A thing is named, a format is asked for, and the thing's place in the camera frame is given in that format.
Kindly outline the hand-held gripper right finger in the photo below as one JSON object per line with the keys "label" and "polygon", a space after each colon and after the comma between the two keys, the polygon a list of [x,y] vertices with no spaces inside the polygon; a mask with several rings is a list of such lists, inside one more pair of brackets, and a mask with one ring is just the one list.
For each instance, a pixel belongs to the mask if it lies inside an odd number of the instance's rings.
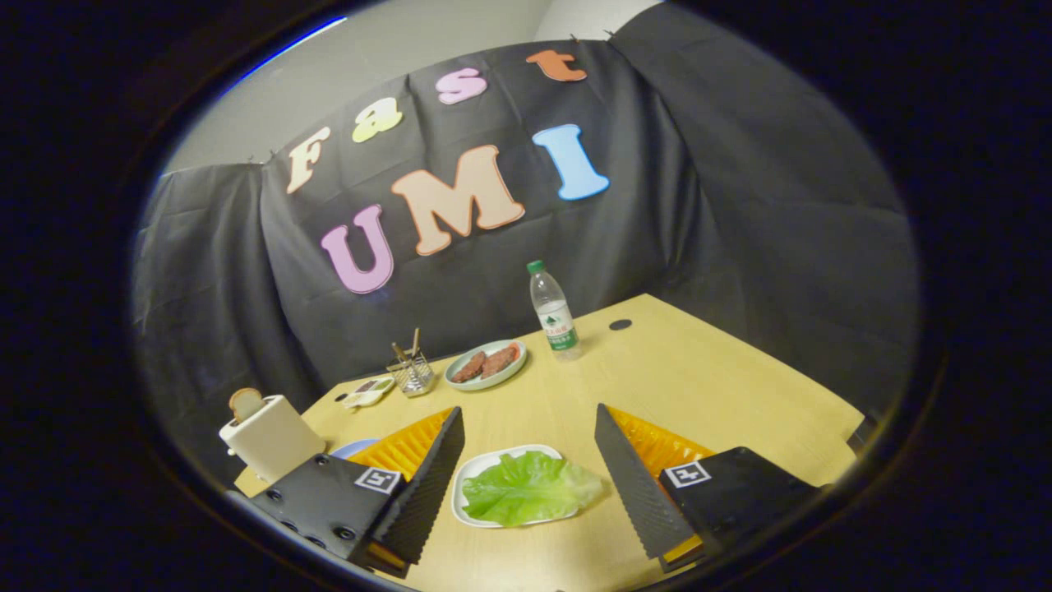
{"label": "hand-held gripper right finger", "polygon": [[713,453],[609,405],[598,404],[594,438],[647,557],[666,573],[757,539],[820,495],[749,447]]}

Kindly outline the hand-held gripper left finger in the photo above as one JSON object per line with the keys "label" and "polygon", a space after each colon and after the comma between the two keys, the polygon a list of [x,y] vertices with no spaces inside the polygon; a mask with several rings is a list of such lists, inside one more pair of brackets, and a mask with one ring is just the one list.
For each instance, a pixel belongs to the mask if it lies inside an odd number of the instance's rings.
{"label": "hand-held gripper left finger", "polygon": [[315,454],[247,505],[338,562],[403,578],[431,536],[464,442],[462,409],[444,409],[348,460]]}

